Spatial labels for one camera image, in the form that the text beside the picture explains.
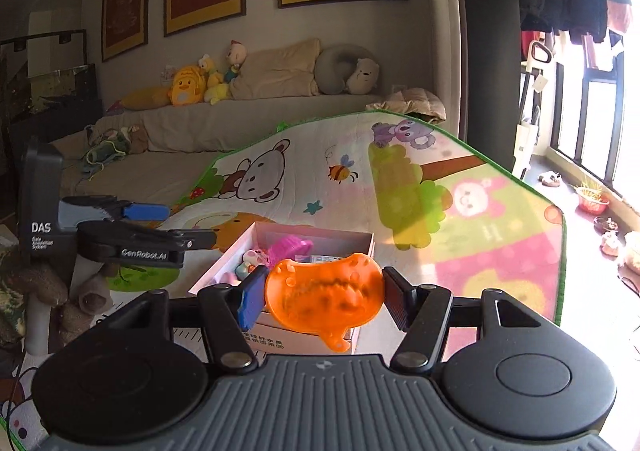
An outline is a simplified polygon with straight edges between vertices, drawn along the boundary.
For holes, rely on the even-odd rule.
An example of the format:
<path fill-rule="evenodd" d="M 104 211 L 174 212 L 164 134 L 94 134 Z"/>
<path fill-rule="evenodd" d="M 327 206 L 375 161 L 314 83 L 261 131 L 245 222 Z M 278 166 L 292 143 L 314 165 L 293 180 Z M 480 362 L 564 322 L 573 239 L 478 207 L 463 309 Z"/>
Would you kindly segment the brown doll figure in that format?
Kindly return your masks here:
<path fill-rule="evenodd" d="M 56 272 L 48 265 L 23 268 L 11 279 L 12 287 L 28 296 L 34 295 L 53 308 L 54 341 L 62 346 L 88 331 L 98 315 L 113 307 L 113 299 L 102 272 L 91 275 L 68 291 Z"/>

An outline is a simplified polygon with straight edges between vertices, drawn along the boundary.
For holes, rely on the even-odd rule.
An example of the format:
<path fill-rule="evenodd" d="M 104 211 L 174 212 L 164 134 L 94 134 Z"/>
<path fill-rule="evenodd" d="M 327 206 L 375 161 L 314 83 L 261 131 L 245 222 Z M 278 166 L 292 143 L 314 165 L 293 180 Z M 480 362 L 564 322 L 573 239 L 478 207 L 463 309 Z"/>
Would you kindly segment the beige pillow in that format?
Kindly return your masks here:
<path fill-rule="evenodd" d="M 311 38 L 280 49 L 247 55 L 239 75 L 230 82 L 235 100 L 318 96 L 314 66 L 321 51 L 318 38 Z"/>

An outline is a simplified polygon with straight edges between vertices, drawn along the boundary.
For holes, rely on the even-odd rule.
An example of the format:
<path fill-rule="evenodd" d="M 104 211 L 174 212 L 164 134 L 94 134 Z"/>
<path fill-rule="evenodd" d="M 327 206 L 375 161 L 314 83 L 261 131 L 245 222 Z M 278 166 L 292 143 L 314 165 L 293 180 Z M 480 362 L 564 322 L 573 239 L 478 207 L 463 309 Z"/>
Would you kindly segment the grey neck pillow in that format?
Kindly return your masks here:
<path fill-rule="evenodd" d="M 374 60 L 369 50 L 356 44 L 336 44 L 325 48 L 314 64 L 314 80 L 319 91 L 330 96 L 348 93 L 346 81 L 355 72 L 359 59 Z"/>

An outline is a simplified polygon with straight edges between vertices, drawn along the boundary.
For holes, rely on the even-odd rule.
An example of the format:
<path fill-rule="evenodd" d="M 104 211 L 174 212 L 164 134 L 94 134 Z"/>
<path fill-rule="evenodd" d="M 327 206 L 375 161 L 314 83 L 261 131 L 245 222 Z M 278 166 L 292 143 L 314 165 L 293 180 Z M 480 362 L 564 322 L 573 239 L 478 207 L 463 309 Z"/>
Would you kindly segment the orange plastic toy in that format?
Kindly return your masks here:
<path fill-rule="evenodd" d="M 373 320 L 384 303 L 381 267 L 368 255 L 326 263 L 280 261 L 266 278 L 265 301 L 285 329 L 319 337 L 334 353 L 346 353 L 351 329 Z"/>

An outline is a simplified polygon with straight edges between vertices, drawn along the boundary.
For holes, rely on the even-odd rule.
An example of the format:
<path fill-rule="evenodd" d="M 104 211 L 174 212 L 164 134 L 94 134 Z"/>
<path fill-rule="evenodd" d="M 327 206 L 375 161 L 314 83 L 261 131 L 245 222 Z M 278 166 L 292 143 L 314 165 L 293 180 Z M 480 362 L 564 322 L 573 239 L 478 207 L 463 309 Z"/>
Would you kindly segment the yellow duck plush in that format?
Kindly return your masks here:
<path fill-rule="evenodd" d="M 201 69 L 188 65 L 175 72 L 168 90 L 168 99 L 172 106 L 185 106 L 203 101 L 206 80 Z"/>

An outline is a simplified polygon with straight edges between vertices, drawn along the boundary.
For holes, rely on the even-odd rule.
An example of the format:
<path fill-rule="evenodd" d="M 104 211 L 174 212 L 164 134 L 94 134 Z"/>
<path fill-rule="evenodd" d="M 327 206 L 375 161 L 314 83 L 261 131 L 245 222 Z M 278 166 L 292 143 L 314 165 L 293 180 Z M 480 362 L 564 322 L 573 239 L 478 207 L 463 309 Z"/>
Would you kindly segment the pink toy net scoop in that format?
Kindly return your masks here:
<path fill-rule="evenodd" d="M 296 235 L 285 235 L 267 249 L 269 267 L 272 268 L 285 259 L 305 258 L 311 253 L 313 247 L 314 243 L 311 240 L 301 239 Z"/>

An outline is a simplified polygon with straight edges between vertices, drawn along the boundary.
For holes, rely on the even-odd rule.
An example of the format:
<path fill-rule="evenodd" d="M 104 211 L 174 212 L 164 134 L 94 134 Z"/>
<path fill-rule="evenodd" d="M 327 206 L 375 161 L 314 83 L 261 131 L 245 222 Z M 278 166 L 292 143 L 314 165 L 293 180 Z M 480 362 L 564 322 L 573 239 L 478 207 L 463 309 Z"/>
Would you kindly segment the grey bear plush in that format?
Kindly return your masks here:
<path fill-rule="evenodd" d="M 378 82 L 380 66 L 372 59 L 359 59 L 353 72 L 346 81 L 346 90 L 350 94 L 363 96 L 370 93 Z"/>

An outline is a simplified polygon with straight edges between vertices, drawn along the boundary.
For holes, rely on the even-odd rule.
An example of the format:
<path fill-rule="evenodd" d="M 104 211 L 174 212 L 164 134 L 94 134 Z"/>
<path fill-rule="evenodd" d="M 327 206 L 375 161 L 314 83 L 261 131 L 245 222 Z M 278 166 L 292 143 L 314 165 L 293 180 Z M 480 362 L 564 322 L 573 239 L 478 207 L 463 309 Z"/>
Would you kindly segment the teal toy with handle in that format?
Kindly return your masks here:
<path fill-rule="evenodd" d="M 246 279 L 255 269 L 255 266 L 251 263 L 240 263 L 238 267 L 234 269 L 235 276 L 239 281 Z"/>

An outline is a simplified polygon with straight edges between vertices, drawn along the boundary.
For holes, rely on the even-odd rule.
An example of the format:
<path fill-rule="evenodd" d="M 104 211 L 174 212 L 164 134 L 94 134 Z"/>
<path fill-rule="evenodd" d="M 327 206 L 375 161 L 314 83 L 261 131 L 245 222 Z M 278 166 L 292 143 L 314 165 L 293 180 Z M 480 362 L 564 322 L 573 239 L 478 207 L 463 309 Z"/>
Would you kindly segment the doll plush with red hat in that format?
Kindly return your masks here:
<path fill-rule="evenodd" d="M 247 50 L 242 42 L 232 40 L 227 52 L 228 70 L 224 74 L 224 82 L 229 84 L 236 76 L 239 75 L 241 67 L 247 57 Z"/>

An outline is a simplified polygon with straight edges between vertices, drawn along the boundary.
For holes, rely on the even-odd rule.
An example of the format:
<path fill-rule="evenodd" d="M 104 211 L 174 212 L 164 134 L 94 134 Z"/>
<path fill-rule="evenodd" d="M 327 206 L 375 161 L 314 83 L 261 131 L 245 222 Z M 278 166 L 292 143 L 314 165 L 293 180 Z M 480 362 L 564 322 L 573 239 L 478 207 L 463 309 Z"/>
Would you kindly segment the beige covered sofa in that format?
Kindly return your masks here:
<path fill-rule="evenodd" d="M 174 205 L 214 159 L 262 141 L 282 122 L 297 124 L 362 111 L 379 96 L 296 96 L 221 101 L 101 117 L 94 125 L 53 142 L 64 158 L 62 197 L 115 195 L 133 202 Z M 148 149 L 107 165 L 91 178 L 81 159 L 102 133 L 141 126 Z"/>

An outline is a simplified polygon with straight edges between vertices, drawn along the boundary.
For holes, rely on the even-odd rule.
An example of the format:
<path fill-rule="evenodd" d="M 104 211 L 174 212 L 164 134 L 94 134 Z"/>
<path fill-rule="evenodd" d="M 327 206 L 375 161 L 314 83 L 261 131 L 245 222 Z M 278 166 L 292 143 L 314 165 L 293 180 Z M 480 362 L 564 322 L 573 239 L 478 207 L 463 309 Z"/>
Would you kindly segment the pink toy camera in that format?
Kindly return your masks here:
<path fill-rule="evenodd" d="M 249 249 L 243 254 L 242 263 L 247 268 L 268 267 L 270 265 L 269 255 L 262 249 Z"/>

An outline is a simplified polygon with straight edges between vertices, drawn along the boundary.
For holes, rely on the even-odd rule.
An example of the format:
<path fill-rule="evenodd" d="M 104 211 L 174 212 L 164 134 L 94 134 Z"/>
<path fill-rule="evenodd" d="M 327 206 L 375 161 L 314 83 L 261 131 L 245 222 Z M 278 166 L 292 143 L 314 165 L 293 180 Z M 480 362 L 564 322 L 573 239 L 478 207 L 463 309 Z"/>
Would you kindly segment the red flower pot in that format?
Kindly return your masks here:
<path fill-rule="evenodd" d="M 578 207 L 587 214 L 600 216 L 610 205 L 610 201 L 603 194 L 601 188 L 590 188 L 590 186 L 576 186 L 578 196 Z"/>

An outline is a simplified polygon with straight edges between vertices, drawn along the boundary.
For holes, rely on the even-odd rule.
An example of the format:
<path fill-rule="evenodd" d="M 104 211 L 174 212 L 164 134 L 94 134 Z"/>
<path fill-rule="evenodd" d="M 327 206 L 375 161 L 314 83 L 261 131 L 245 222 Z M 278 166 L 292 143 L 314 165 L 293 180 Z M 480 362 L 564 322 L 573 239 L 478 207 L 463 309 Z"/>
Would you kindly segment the pink cardboard box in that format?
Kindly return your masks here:
<path fill-rule="evenodd" d="M 265 287 L 241 294 L 236 307 L 255 351 L 330 355 L 354 353 L 360 327 L 382 307 L 382 271 L 374 235 L 255 222 L 189 289 L 241 284 L 239 267 L 268 261 Z"/>

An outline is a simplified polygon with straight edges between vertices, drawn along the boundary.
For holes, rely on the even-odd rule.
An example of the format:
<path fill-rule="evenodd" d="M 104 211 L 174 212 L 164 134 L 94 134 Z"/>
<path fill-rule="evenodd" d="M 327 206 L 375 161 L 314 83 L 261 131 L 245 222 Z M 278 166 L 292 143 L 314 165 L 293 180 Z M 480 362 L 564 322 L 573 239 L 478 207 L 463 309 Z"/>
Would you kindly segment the small yellow chick plush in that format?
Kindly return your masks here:
<path fill-rule="evenodd" d="M 215 62 L 208 54 L 204 54 L 198 60 L 198 69 L 206 82 L 203 96 L 205 102 L 214 105 L 231 98 L 228 82 L 224 81 L 224 75 L 217 70 Z"/>

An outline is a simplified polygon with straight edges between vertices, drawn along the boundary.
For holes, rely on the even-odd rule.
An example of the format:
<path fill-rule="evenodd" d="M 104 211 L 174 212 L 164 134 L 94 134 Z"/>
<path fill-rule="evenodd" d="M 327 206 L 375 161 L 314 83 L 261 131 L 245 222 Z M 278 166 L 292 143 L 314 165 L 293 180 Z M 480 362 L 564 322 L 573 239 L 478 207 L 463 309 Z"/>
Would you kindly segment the folded beige blanket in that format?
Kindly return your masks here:
<path fill-rule="evenodd" d="M 399 90 L 380 102 L 366 105 L 368 111 L 383 110 L 401 115 L 418 115 L 425 122 L 439 124 L 447 118 L 445 105 L 438 96 L 423 88 Z"/>

